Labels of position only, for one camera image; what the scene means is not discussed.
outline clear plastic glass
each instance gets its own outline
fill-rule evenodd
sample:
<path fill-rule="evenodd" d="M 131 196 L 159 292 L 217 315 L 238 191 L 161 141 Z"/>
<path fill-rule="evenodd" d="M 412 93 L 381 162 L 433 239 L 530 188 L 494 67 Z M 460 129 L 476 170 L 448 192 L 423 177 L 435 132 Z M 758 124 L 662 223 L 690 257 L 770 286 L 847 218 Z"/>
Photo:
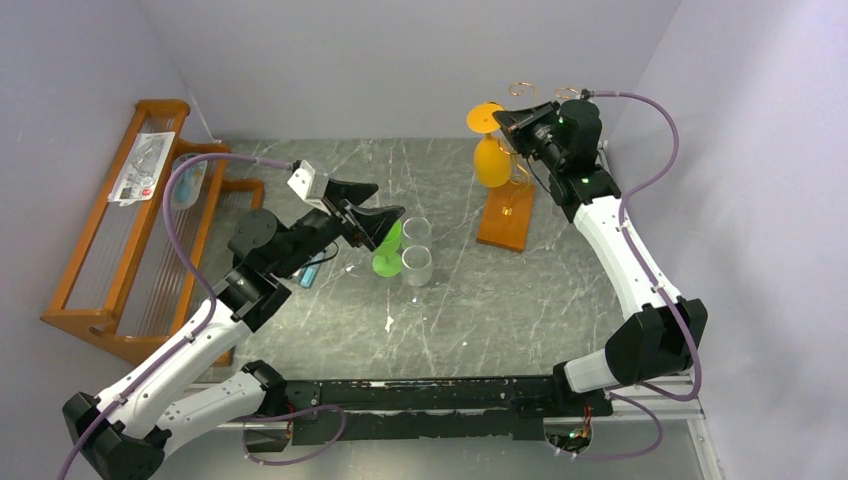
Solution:
<path fill-rule="evenodd" d="M 424 217 L 412 217 L 403 222 L 401 246 L 409 248 L 414 245 L 421 245 L 428 249 L 433 246 L 433 228 Z"/>
<path fill-rule="evenodd" d="M 421 289 L 433 278 L 433 257 L 423 245 L 413 245 L 403 251 L 401 256 L 403 282 L 408 285 L 407 303 L 413 306 L 424 304 L 424 291 Z"/>

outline wooden shelf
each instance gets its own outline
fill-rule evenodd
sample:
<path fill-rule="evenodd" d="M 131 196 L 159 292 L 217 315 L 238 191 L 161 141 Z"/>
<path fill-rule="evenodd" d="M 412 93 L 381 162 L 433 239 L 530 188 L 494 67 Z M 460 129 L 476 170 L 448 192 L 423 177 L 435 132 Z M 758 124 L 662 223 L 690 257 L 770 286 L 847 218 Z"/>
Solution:
<path fill-rule="evenodd" d="M 138 102 L 59 286 L 48 309 L 41 315 L 45 322 L 136 365 L 183 326 L 188 319 L 195 285 L 194 277 L 177 264 L 170 247 L 161 238 L 157 237 L 153 242 L 156 245 L 148 248 L 157 218 L 161 222 L 160 206 L 173 162 L 185 153 L 230 152 L 225 144 L 196 144 L 179 138 L 189 111 L 188 104 L 182 100 Z M 136 136 L 151 131 L 176 134 L 153 198 L 128 207 L 110 203 L 109 193 Z M 186 247 L 195 265 L 199 265 L 203 257 L 221 196 L 251 192 L 249 207 L 258 208 L 264 193 L 260 180 L 227 180 L 224 159 L 207 165 L 202 192 L 205 201 L 198 199 L 189 209 L 185 215 L 193 221 L 184 222 L 180 232 L 188 240 Z M 143 259 L 144 272 L 139 274 Z M 143 321 L 136 322 L 139 325 L 134 327 L 134 334 L 122 334 L 119 330 L 126 330 L 121 328 L 122 320 L 132 323 L 123 318 L 131 298 L 134 304 L 140 305 L 133 309 L 131 316 L 143 317 Z M 216 365 L 231 362 L 232 352 L 228 352 Z"/>

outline marble table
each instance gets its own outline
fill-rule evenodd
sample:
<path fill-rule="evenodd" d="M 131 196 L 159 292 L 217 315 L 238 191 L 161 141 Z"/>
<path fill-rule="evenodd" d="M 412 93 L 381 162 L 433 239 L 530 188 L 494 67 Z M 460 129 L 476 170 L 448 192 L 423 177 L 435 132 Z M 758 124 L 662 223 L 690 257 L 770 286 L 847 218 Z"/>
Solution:
<path fill-rule="evenodd" d="M 230 142 L 236 153 L 315 160 L 336 178 L 377 183 L 366 206 L 400 204 L 433 224 L 434 274 L 424 305 L 411 306 L 400 276 L 377 276 L 370 252 L 340 241 L 312 288 L 292 284 L 286 304 L 236 347 L 233 367 L 210 369 L 201 380 L 221 380 L 255 359 L 290 379 L 540 374 L 601 347 L 623 323 L 618 300 L 589 244 L 541 188 L 524 253 L 476 243 L 487 194 L 473 174 L 476 143 Z M 284 172 L 231 165 L 229 175 L 261 178 L 265 208 L 284 223 L 308 211 Z M 230 266 L 226 244 L 244 211 L 237 198 L 216 211 L 201 265 L 213 281 Z M 195 303 L 201 298 L 195 292 Z"/>

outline white robot arm segment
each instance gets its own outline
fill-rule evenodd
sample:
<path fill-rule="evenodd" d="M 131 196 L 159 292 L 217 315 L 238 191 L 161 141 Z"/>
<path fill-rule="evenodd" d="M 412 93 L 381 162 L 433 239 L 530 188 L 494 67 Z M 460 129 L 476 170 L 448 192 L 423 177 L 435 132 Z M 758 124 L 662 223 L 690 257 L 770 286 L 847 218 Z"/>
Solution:
<path fill-rule="evenodd" d="M 218 385 L 172 403 L 156 422 L 160 429 L 171 431 L 165 443 L 165 458 L 223 423 L 252 415 L 264 398 L 261 383 L 249 373 L 238 372 Z"/>
<path fill-rule="evenodd" d="M 122 408 L 109 415 L 110 423 L 123 423 L 125 435 L 144 438 L 156 425 L 162 412 L 167 410 L 169 403 L 195 381 L 215 359 L 251 335 L 252 332 L 244 322 L 236 322 L 230 318 L 233 312 L 226 305 L 220 300 L 216 302 L 215 314 L 206 328 L 139 385 L 126 399 Z M 97 396 L 104 401 L 111 401 L 119 395 L 135 376 L 147 369 L 173 344 L 190 334 L 206 317 L 209 305 L 209 300 L 204 301 L 176 335 L 168 339 L 128 376 L 105 388 Z"/>
<path fill-rule="evenodd" d="M 612 374 L 605 349 L 595 350 L 565 364 L 568 385 L 575 393 L 589 392 L 598 388 L 618 385 Z"/>
<path fill-rule="evenodd" d="M 288 180 L 288 186 L 306 204 L 329 214 L 330 210 L 324 205 L 324 192 L 330 180 L 330 174 L 314 162 L 301 160 L 300 166 Z"/>
<path fill-rule="evenodd" d="M 654 308 L 660 308 L 665 306 L 665 302 L 653 290 L 648 276 L 619 230 L 620 205 L 621 199 L 612 196 L 596 198 L 591 204 L 581 205 L 577 209 L 574 225 L 598 255 L 621 303 L 621 314 L 628 319 L 634 313 L 641 312 L 644 305 L 650 304 Z M 665 291 L 672 299 L 677 298 L 680 291 L 665 278 L 632 225 L 629 229 L 630 237 L 639 253 L 645 258 L 654 275 L 663 280 Z"/>

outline purple cable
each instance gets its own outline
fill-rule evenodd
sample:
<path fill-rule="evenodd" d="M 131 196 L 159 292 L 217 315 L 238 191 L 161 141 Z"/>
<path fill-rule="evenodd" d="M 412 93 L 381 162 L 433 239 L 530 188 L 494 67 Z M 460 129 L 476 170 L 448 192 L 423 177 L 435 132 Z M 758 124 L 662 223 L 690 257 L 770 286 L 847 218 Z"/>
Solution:
<path fill-rule="evenodd" d="M 174 219 L 171 213 L 171 197 L 174 193 L 174 188 L 177 185 L 177 180 L 193 165 L 196 165 L 200 162 L 204 161 L 212 161 L 216 159 L 225 159 L 225 160 L 235 160 L 237 162 L 246 162 L 253 163 L 257 165 L 263 165 L 267 167 L 279 168 L 281 170 L 292 171 L 293 165 L 288 162 L 283 162 L 280 160 L 272 160 L 267 158 L 255 158 L 248 157 L 246 155 L 235 155 L 231 153 L 206 153 L 203 155 L 197 155 L 196 157 L 192 157 L 186 160 L 182 165 L 177 167 L 173 173 L 171 173 L 171 177 L 168 179 L 168 182 L 165 184 L 165 192 L 162 197 L 162 214 L 165 218 L 165 230 L 168 233 L 168 239 L 171 241 L 171 245 L 174 247 L 174 251 L 177 253 L 177 256 L 186 266 L 186 268 L 194 275 L 200 285 L 206 290 L 206 293 L 209 296 L 209 312 L 206 314 L 206 318 L 200 322 L 194 330 L 191 331 L 192 336 L 197 336 L 200 331 L 206 328 L 206 325 L 212 321 L 212 316 L 215 314 L 215 291 L 212 289 L 212 285 L 209 284 L 209 281 L 203 277 L 200 271 L 191 263 L 191 258 L 188 253 L 186 253 L 183 246 L 180 244 L 179 237 L 177 236 L 177 231 L 174 228 Z M 147 380 L 147 378 L 155 372 L 159 367 L 162 366 L 169 358 L 171 358 L 174 353 L 176 353 L 179 349 L 181 349 L 185 344 L 188 343 L 188 339 L 186 337 L 181 338 L 177 343 L 175 343 L 171 348 L 165 351 L 159 358 L 156 359 L 148 368 L 146 368 L 141 374 L 139 374 L 135 380 L 133 380 L 127 388 L 125 388 L 121 394 L 121 398 L 127 398 L 132 392 L 135 391 L 138 386 Z M 74 442 L 74 446 L 71 449 L 68 456 L 65 458 L 64 463 L 62 463 L 62 467 L 59 470 L 59 475 L 56 477 L 58 480 L 64 480 L 68 475 L 68 471 L 71 469 L 71 464 L 74 462 L 74 458 L 76 458 L 77 454 L 82 450 L 82 446 L 88 441 L 89 437 L 91 437 L 94 430 L 100 425 L 106 417 L 112 414 L 119 406 L 120 399 L 113 399 L 111 403 L 109 403 L 106 408 L 100 412 L 97 417 L 95 417 L 94 421 L 89 424 L 89 426 L 83 431 L 82 435 L 80 435 L 79 439 Z"/>
<path fill-rule="evenodd" d="M 294 465 L 296 463 L 305 462 L 305 461 L 309 460 L 310 458 L 314 458 L 314 457 L 326 452 L 328 448 L 330 448 L 330 447 L 332 447 L 333 445 L 336 444 L 336 442 L 339 440 L 339 437 L 341 437 L 342 433 L 344 433 L 345 426 L 347 425 L 347 415 L 345 414 L 345 411 L 342 410 L 342 408 L 339 407 L 338 405 L 319 405 L 317 407 L 307 408 L 306 410 L 300 410 L 300 411 L 297 411 L 297 412 L 288 413 L 286 415 L 280 415 L 280 416 L 277 416 L 277 417 L 265 417 L 265 418 L 263 418 L 263 417 L 242 417 L 242 418 L 239 418 L 238 420 L 243 420 L 243 421 L 253 420 L 253 421 L 261 421 L 261 422 L 284 422 L 284 421 L 291 420 L 291 419 L 294 419 L 294 418 L 297 418 L 297 417 L 302 417 L 304 415 L 309 415 L 309 414 L 312 414 L 312 413 L 327 411 L 327 410 L 333 410 L 335 412 L 339 412 L 339 415 L 341 417 L 341 425 L 339 425 L 339 430 L 336 432 L 335 435 L 333 435 L 333 438 L 331 438 L 330 441 L 328 441 L 327 443 L 322 445 L 321 448 L 315 450 L 314 452 L 307 453 L 306 455 L 304 455 L 302 457 L 295 458 L 293 460 L 262 460 L 261 458 L 258 458 L 256 456 L 254 456 L 252 453 L 247 451 L 247 430 L 243 430 L 242 434 L 241 434 L 241 444 L 242 444 L 242 449 L 244 450 L 244 458 L 250 460 L 253 463 L 258 463 L 259 465 L 268 465 L 268 466 L 271 466 L 271 467 L 285 467 L 287 465 Z"/>
<path fill-rule="evenodd" d="M 597 91 L 594 95 L 596 97 L 626 97 L 647 103 L 648 105 L 654 107 L 658 112 L 660 112 L 660 114 L 662 114 L 662 116 L 665 118 L 666 122 L 668 122 L 668 126 L 671 127 L 673 145 L 671 148 L 671 156 L 669 157 L 668 162 L 653 177 L 649 178 L 644 183 L 637 185 L 633 189 L 621 195 L 621 204 L 618 207 L 618 221 L 619 226 L 621 228 L 621 233 L 622 235 L 624 235 L 624 241 L 627 242 L 627 246 L 630 247 L 630 251 L 633 252 L 633 256 L 636 257 L 636 261 L 639 262 L 639 265 L 642 267 L 642 270 L 645 272 L 645 275 L 648 276 L 648 280 L 651 281 L 651 284 L 654 286 L 654 288 L 656 288 L 657 293 L 660 295 L 660 297 L 662 297 L 665 304 L 668 305 L 669 310 L 671 310 L 671 315 L 674 317 L 675 322 L 677 322 L 677 326 L 683 333 L 683 338 L 686 341 L 686 347 L 689 349 L 689 353 L 692 355 L 692 366 L 695 370 L 695 375 L 693 376 L 694 378 L 692 380 L 692 391 L 687 393 L 686 395 L 677 395 L 675 393 L 663 390 L 662 388 L 656 387 L 649 383 L 642 383 L 641 385 L 647 388 L 648 390 L 657 392 L 661 395 L 665 395 L 666 397 L 672 400 L 677 400 L 678 402 L 688 402 L 690 400 L 698 398 L 698 393 L 701 391 L 701 358 L 698 355 L 698 347 L 695 345 L 695 339 L 692 338 L 692 333 L 689 332 L 689 327 L 686 326 L 686 321 L 683 319 L 683 315 L 680 314 L 680 310 L 677 308 L 677 305 L 674 304 L 674 301 L 671 299 L 671 296 L 669 296 L 668 292 L 666 292 L 664 288 L 659 286 L 659 279 L 656 277 L 656 275 L 654 275 L 654 272 L 651 270 L 651 267 L 648 266 L 648 262 L 645 260 L 645 257 L 643 257 L 642 254 L 639 252 L 639 249 L 636 248 L 636 244 L 633 242 L 633 238 L 630 235 L 629 229 L 624 227 L 624 212 L 627 209 L 627 204 L 628 202 L 630 202 L 630 199 L 633 197 L 633 195 L 650 187 L 663 176 L 665 176 L 665 174 L 668 173 L 669 170 L 671 170 L 671 167 L 677 160 L 677 153 L 680 151 L 680 133 L 677 131 L 677 124 L 674 123 L 674 119 L 671 118 L 671 115 L 668 113 L 668 111 L 663 108 L 662 105 L 651 100 L 648 97 L 643 97 L 642 95 L 637 95 L 635 93 L 613 91 Z"/>
<path fill-rule="evenodd" d="M 579 454 L 573 454 L 572 458 L 582 458 L 584 460 L 626 460 L 628 458 L 636 458 L 636 457 L 641 457 L 642 455 L 647 455 L 647 454 L 653 452 L 654 450 L 656 450 L 660 446 L 660 444 L 662 443 L 662 439 L 665 436 L 665 432 L 663 431 L 663 428 L 662 428 L 662 423 L 660 423 L 660 419 L 657 418 L 657 415 L 654 412 L 652 412 L 650 408 L 642 405 L 641 403 L 639 403 L 635 400 L 629 399 L 627 397 L 622 397 L 621 395 L 618 395 L 616 393 L 609 392 L 609 394 L 610 394 L 610 398 L 618 399 L 618 400 L 621 400 L 622 402 L 627 402 L 630 405 L 633 405 L 634 407 L 638 408 L 639 410 L 642 410 L 643 412 L 647 413 L 648 416 L 651 417 L 651 420 L 654 421 L 654 425 L 657 426 L 657 439 L 654 440 L 654 443 L 652 443 L 651 445 L 649 445 L 649 446 L 647 446 L 647 447 L 645 447 L 642 450 L 639 450 L 637 452 L 618 453 L 618 454 L 610 454 L 610 455 L 606 455 L 606 454 L 599 455 L 599 454 L 596 454 L 596 453 L 579 453 Z M 559 454 L 560 451 L 562 451 L 560 448 L 557 448 L 556 446 L 552 445 L 550 442 L 548 442 L 548 445 L 550 445 L 551 448 L 554 449 L 554 451 L 556 452 L 557 455 Z"/>

